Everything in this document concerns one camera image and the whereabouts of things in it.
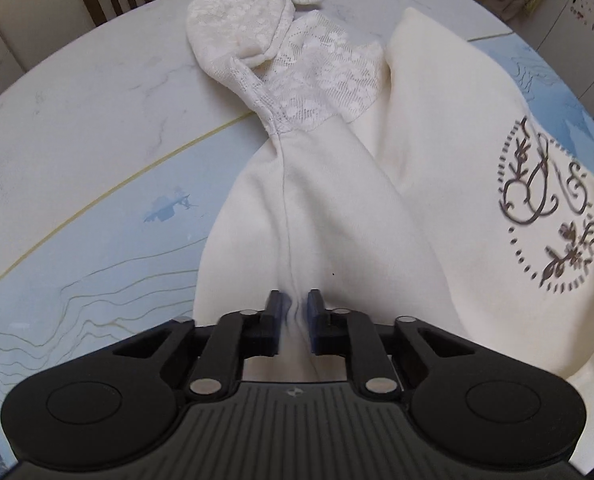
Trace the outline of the blue patterned table mat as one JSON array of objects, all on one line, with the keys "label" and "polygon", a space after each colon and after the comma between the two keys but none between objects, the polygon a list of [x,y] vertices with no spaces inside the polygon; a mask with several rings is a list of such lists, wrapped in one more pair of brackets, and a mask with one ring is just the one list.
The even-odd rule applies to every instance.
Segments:
[{"label": "blue patterned table mat", "polygon": [[[212,89],[247,106],[201,69],[187,35],[175,42]],[[90,344],[126,338],[170,316],[189,314],[200,324],[211,324],[194,315],[201,256],[236,179],[269,137],[252,110],[248,126],[250,136],[230,134],[176,156],[170,162],[170,185],[123,192],[0,284],[0,397],[16,379],[80,356]],[[308,352],[311,375],[292,374],[287,368],[286,318],[292,301],[283,293],[289,307],[280,353],[255,359],[250,373],[255,378],[321,378],[333,364]],[[594,396],[562,378],[594,414]]]}]

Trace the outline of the white lace garment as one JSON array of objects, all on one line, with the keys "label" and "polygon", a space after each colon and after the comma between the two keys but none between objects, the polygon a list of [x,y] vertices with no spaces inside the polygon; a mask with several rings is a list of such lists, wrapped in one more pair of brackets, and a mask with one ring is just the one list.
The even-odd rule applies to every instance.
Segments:
[{"label": "white lace garment", "polygon": [[194,0],[186,35],[201,69],[234,92],[268,133],[360,117],[388,79],[380,44],[352,44],[322,0]]}]

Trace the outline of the white sweatshirt with emblem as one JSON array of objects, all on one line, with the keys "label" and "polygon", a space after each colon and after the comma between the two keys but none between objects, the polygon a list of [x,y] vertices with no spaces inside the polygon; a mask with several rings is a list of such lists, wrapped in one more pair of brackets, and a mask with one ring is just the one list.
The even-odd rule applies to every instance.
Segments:
[{"label": "white sweatshirt with emblem", "polygon": [[306,293],[377,322],[415,315],[594,396],[594,176],[487,55],[415,10],[353,122],[268,133],[199,267],[212,323],[286,292],[285,361],[311,375]]}]

